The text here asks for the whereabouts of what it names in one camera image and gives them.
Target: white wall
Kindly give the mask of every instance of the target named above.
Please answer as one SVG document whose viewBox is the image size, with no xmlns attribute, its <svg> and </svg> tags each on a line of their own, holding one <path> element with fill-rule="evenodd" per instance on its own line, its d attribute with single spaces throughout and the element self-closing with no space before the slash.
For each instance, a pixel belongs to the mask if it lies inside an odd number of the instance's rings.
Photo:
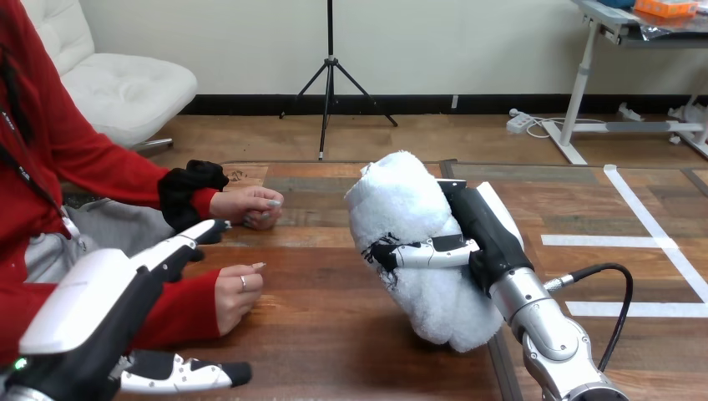
<svg viewBox="0 0 708 401">
<path fill-rule="evenodd" d="M 294 94 L 326 56 L 325 0 L 82 0 L 97 51 L 167 59 L 201 94 Z M 335 54 L 373 94 L 570 93 L 587 27 L 570 0 L 335 0 Z M 687 94 L 704 50 L 601 40 L 588 93 Z M 321 79 L 308 94 L 322 94 Z M 357 90 L 336 76 L 339 94 Z"/>
</svg>

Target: orange container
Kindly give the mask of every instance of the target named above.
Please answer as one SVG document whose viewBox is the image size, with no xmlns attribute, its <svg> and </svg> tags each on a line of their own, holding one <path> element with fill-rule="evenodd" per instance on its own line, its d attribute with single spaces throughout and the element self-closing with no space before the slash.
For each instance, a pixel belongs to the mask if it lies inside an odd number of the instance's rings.
<svg viewBox="0 0 708 401">
<path fill-rule="evenodd" d="M 698 11 L 698 2 L 688 0 L 637 0 L 635 10 L 663 18 L 693 17 Z"/>
</svg>

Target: power strip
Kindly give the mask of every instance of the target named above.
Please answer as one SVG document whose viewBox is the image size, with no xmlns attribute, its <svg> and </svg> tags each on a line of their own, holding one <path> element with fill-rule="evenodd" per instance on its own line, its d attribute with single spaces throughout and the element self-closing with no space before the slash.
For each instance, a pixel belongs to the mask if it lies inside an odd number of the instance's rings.
<svg viewBox="0 0 708 401">
<path fill-rule="evenodd" d="M 516 117 L 510 119 L 507 122 L 507 131 L 513 132 L 515 134 L 521 134 L 528 127 L 534 125 L 534 118 L 526 113 L 518 113 Z"/>
</svg>

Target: tripod stand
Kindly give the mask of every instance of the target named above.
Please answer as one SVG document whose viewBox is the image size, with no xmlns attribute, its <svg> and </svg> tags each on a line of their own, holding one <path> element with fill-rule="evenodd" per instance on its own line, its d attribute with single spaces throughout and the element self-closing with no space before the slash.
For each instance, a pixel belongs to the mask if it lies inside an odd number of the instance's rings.
<svg viewBox="0 0 708 401">
<path fill-rule="evenodd" d="M 373 106 L 377 109 L 377 111 L 380 114 L 383 114 L 386 116 L 386 118 L 391 121 L 394 127 L 398 126 L 398 123 L 396 120 L 394 120 L 391 115 L 387 114 L 385 111 L 383 111 L 383 108 L 376 102 L 376 100 L 362 88 L 362 86 L 344 69 L 344 67 L 339 64 L 339 60 L 334 57 L 334 41 L 333 41 L 333 33 L 332 33 L 332 0 L 327 0 L 327 30 L 328 30 L 328 35 L 327 35 L 327 42 L 329 45 L 329 56 L 325 58 L 325 63 L 320 67 L 319 70 L 315 73 L 315 76 L 310 79 L 310 82 L 305 85 L 305 88 L 303 88 L 300 93 L 295 97 L 295 100 L 293 101 L 292 105 L 290 106 L 291 108 L 294 108 L 297 102 L 299 102 L 302 99 L 302 95 L 305 94 L 305 92 L 312 86 L 312 84 L 315 82 L 317 77 L 322 74 L 322 72 L 327 69 L 327 87 L 326 87 L 326 92 L 325 92 L 325 111 L 324 114 L 322 115 L 322 135 L 320 137 L 320 159 L 324 159 L 325 155 L 325 133 L 327 130 L 327 124 L 329 123 L 329 108 L 330 106 L 334 106 L 335 104 L 335 99 L 334 99 L 334 68 L 337 67 L 342 74 L 344 74 L 345 77 L 347 77 L 354 86 L 359 89 L 364 96 L 367 97 L 369 102 L 373 104 Z M 283 119 L 283 117 L 286 116 L 286 112 L 283 111 L 281 113 L 280 119 Z"/>
</svg>

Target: person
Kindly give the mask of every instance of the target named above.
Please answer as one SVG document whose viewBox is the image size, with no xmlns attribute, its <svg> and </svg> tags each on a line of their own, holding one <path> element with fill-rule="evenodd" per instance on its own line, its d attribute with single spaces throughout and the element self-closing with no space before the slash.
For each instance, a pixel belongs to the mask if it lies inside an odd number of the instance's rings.
<svg viewBox="0 0 708 401">
<path fill-rule="evenodd" d="M 168 170 L 114 145 L 77 110 L 19 0 L 0 0 L 0 366 L 78 258 L 102 247 L 128 256 L 208 218 L 268 230 L 283 196 L 224 192 L 220 166 Z M 61 180 L 104 199 L 62 206 Z M 210 339 L 259 298 L 261 264 L 227 266 L 165 284 L 132 347 Z"/>
</svg>

